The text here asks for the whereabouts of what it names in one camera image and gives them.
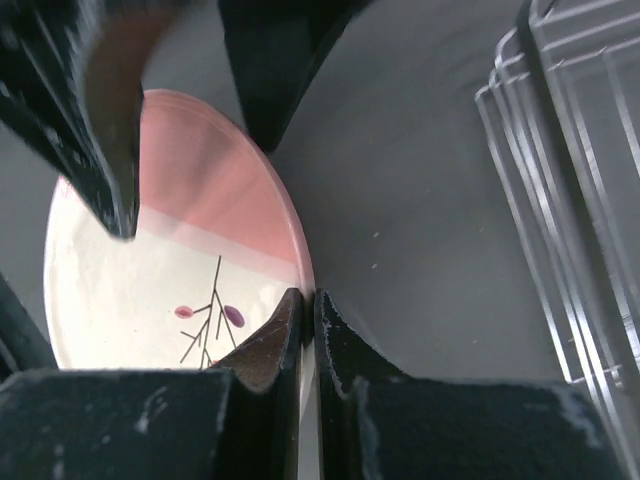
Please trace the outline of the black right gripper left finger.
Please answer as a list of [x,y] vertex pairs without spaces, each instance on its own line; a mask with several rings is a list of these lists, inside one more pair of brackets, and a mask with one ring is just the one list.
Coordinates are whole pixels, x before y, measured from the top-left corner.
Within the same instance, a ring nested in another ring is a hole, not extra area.
[[304,299],[205,370],[46,370],[1,388],[5,479],[293,479]]

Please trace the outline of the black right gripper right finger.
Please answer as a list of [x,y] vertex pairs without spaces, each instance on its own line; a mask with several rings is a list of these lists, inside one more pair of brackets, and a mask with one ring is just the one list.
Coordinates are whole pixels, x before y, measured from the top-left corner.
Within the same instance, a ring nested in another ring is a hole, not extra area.
[[314,298],[325,479],[621,479],[591,404],[562,383],[409,376]]

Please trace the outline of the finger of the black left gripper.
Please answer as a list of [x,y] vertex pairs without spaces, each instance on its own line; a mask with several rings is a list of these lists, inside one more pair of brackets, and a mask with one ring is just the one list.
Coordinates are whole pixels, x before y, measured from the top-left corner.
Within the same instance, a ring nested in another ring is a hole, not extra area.
[[142,77],[183,1],[4,1],[1,121],[103,228],[134,238]]
[[227,0],[224,43],[249,136],[277,149],[327,55],[356,15],[357,0]]

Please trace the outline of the pink and cream plate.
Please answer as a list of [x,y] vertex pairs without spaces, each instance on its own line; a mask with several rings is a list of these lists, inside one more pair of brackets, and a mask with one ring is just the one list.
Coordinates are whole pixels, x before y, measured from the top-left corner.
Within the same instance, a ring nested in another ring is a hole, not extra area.
[[[305,320],[309,252],[263,152],[223,114],[170,90],[147,92],[141,134],[133,240],[111,238],[68,182],[56,185],[43,287],[61,371],[211,368],[289,289]],[[304,320],[299,421],[313,371]]]

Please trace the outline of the metal wire dish rack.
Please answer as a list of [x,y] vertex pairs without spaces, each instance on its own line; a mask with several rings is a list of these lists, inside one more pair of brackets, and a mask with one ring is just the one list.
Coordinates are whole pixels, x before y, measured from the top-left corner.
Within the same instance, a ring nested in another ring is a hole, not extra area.
[[639,5],[527,1],[476,95],[563,377],[639,387]]

